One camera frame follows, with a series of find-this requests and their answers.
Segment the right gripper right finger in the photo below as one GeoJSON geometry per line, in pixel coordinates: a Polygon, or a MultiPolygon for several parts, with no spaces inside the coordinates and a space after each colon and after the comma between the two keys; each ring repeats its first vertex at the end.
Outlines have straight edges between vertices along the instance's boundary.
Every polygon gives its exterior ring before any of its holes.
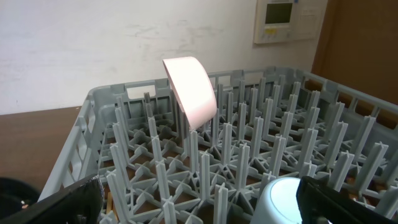
{"type": "Polygon", "coordinates": [[[302,177],[296,199],[303,223],[394,223],[312,177],[302,177]]]}

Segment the light blue cup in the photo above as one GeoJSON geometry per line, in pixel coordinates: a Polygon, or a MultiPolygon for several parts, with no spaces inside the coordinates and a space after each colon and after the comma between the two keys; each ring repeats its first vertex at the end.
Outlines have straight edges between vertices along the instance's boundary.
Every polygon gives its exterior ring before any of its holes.
{"type": "Polygon", "coordinates": [[[300,179],[284,177],[264,187],[250,224],[302,223],[296,193],[300,179]]]}

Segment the wooden chopstick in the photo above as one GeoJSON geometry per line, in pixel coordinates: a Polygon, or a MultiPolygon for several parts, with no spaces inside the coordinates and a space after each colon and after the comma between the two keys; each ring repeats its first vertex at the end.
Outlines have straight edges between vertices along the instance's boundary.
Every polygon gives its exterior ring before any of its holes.
{"type": "Polygon", "coordinates": [[[109,198],[106,203],[106,214],[110,214],[113,211],[113,201],[109,198]]]}

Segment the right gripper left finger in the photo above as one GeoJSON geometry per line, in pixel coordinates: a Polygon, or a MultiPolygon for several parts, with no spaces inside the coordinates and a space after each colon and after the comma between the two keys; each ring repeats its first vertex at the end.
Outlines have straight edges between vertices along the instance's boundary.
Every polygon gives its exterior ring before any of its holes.
{"type": "Polygon", "coordinates": [[[99,222],[104,188],[98,174],[91,174],[47,198],[1,220],[1,224],[99,222]]]}

